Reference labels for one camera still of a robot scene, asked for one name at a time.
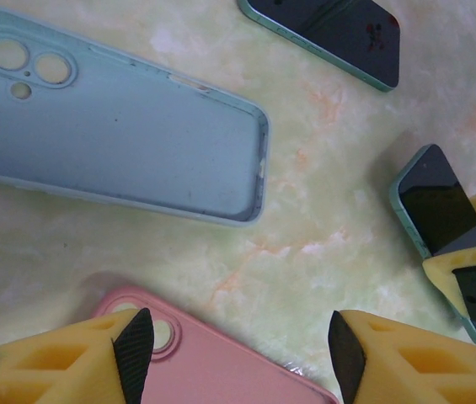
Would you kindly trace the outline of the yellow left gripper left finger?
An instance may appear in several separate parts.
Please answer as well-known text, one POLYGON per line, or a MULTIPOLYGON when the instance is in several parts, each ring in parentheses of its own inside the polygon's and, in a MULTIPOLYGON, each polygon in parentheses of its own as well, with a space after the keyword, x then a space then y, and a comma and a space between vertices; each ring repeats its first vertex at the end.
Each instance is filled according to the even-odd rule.
POLYGON ((150 311, 127 309, 0 345, 0 403, 139 403, 150 311))

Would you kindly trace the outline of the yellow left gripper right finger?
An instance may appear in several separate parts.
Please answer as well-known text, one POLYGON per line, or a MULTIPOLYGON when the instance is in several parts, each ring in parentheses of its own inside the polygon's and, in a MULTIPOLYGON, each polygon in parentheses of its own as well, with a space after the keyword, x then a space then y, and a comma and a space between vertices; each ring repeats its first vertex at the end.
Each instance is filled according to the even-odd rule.
POLYGON ((357 310, 328 343, 345 403, 476 403, 476 345, 357 310))

